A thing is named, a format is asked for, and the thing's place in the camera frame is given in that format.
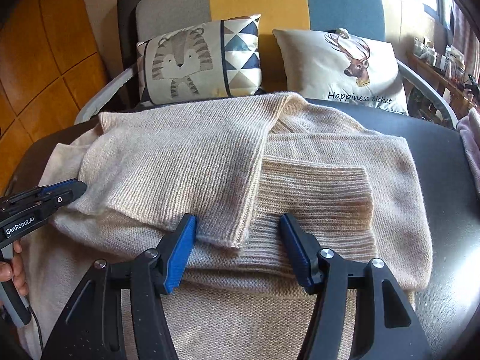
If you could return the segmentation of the person left hand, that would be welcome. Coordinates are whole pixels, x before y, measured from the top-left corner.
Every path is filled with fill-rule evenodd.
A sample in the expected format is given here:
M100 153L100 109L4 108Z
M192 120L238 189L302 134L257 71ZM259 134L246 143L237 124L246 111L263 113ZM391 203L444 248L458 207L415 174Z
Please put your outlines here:
M20 240L13 243L14 255L10 262L1 262L0 265L0 281L12 281L18 293L26 296L29 293L29 287L26 282L26 274L24 271L24 262L21 256L23 251Z

